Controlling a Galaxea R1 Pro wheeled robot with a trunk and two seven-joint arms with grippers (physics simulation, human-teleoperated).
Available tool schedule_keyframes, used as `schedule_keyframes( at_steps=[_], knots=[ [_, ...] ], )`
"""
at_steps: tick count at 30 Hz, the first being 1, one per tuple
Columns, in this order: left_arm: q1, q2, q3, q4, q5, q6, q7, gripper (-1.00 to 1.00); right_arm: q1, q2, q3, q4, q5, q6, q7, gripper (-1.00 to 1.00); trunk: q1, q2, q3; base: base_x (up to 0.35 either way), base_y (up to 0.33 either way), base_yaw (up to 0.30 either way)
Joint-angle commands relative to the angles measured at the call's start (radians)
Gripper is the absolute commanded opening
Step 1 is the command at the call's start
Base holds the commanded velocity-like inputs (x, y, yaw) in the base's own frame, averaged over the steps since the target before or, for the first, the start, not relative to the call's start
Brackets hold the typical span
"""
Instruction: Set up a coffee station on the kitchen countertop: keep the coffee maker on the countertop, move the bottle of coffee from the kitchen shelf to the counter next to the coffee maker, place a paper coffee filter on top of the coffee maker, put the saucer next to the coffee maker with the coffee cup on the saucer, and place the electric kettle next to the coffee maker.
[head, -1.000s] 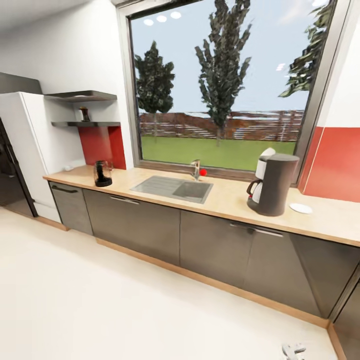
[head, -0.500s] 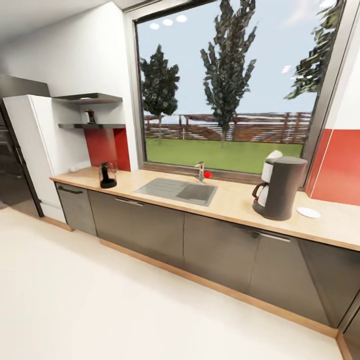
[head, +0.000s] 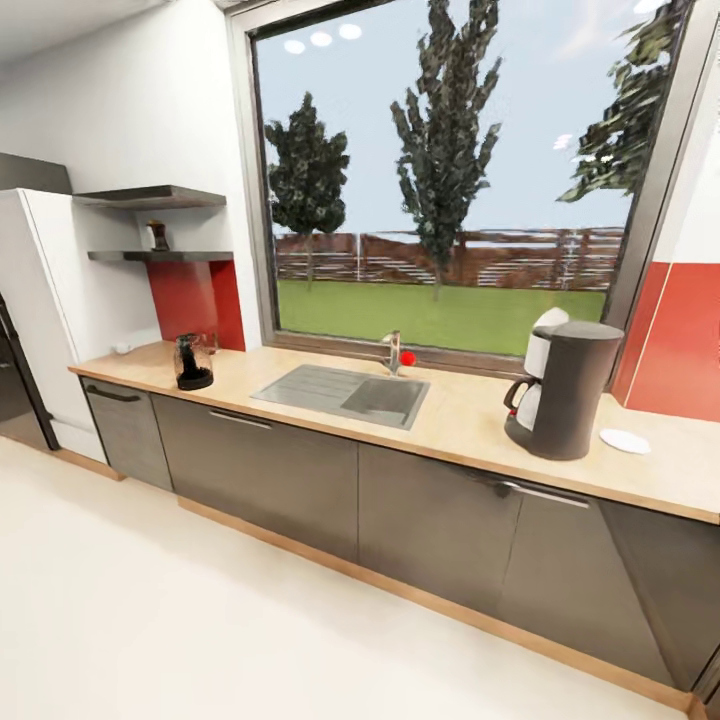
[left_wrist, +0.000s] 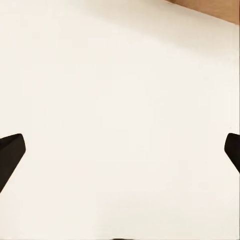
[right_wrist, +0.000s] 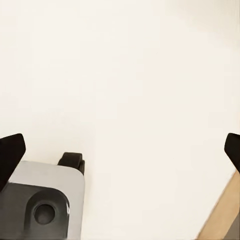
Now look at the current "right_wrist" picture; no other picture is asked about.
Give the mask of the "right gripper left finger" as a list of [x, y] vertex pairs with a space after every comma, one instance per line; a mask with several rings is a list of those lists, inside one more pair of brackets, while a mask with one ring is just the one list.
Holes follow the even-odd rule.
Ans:
[[0, 138], [0, 193], [25, 153], [26, 144], [22, 133]]

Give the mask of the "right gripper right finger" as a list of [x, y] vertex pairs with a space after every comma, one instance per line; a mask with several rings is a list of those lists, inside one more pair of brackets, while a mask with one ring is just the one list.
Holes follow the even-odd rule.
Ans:
[[229, 133], [227, 135], [224, 151], [240, 173], [240, 134]]

